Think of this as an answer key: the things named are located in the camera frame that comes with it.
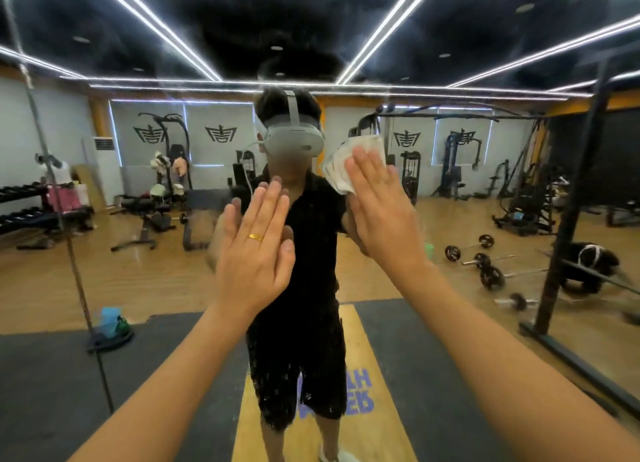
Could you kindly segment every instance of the person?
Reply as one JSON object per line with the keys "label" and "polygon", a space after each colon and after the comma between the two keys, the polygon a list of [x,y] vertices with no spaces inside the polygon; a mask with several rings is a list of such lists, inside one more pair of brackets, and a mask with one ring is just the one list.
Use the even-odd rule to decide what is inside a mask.
{"label": "person", "polygon": [[[362,243],[439,337],[517,460],[640,460],[633,435],[467,302],[428,260],[417,214],[393,166],[356,147],[346,170],[356,193],[349,202]],[[225,208],[217,297],[72,462],[173,460],[225,356],[291,277],[297,258],[291,240],[282,240],[289,198],[280,192],[276,181],[257,188],[239,227],[236,208]]]}
{"label": "person", "polygon": [[[301,121],[321,129],[316,100],[304,90],[294,94]],[[289,119],[287,95],[279,88],[266,89],[255,103],[255,114],[265,127]],[[257,138],[259,142],[264,139],[260,133]],[[296,416],[301,376],[300,403],[314,412],[322,435],[320,460],[357,462],[338,445],[347,393],[344,333],[335,298],[337,233],[348,233],[364,248],[344,196],[311,171],[311,156],[273,156],[264,145],[260,151],[266,155],[267,166],[250,181],[250,187],[266,186],[272,177],[282,183],[291,205],[285,234],[295,238],[296,249],[289,286],[256,316],[246,333],[267,457],[269,462],[284,460],[284,431]],[[234,192],[241,199],[236,207],[243,213],[251,192],[246,187]],[[208,252],[214,269],[223,231],[218,223]]]}

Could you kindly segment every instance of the black shirt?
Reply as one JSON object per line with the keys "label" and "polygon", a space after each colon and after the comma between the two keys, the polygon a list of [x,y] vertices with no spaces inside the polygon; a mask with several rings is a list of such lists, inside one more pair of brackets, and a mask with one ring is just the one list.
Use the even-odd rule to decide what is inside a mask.
{"label": "black shirt", "polygon": [[[251,181],[253,189],[269,182],[269,172]],[[245,186],[234,188],[242,200],[242,212],[251,202]],[[315,316],[337,307],[335,258],[338,232],[343,232],[342,216],[346,211],[344,196],[338,194],[323,177],[307,171],[305,189],[293,202],[285,224],[293,229],[296,263],[289,286],[253,321],[252,327],[269,324],[277,327],[309,315]]]}

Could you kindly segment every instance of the pink bag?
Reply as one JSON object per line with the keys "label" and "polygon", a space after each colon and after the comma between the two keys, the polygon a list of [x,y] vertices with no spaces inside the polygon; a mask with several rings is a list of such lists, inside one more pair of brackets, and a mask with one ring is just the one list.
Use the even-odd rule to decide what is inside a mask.
{"label": "pink bag", "polygon": [[[58,211],[58,200],[56,199],[56,195],[60,198],[62,211]],[[78,199],[76,189],[74,188],[58,187],[57,189],[54,189],[53,186],[50,185],[49,192],[47,192],[47,199],[55,212],[65,213],[82,207],[80,199]]]}

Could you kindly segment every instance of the gym mat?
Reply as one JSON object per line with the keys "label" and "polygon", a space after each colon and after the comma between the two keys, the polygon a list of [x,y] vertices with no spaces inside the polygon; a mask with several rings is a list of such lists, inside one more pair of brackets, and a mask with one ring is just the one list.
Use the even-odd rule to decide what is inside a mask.
{"label": "gym mat", "polygon": [[[103,355],[116,407],[166,359],[199,313],[161,315]],[[66,461],[108,417],[86,331],[0,336],[0,460]],[[205,395],[177,461],[231,460],[248,367],[240,342]]]}
{"label": "gym mat", "polygon": [[420,462],[515,460],[440,340],[403,299],[354,305]]}

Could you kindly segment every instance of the green container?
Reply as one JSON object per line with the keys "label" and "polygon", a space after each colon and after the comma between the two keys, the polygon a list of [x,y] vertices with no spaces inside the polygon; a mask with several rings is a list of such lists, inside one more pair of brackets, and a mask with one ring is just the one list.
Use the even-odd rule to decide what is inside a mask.
{"label": "green container", "polygon": [[427,254],[427,258],[433,258],[433,245],[429,243],[424,244],[424,252]]}

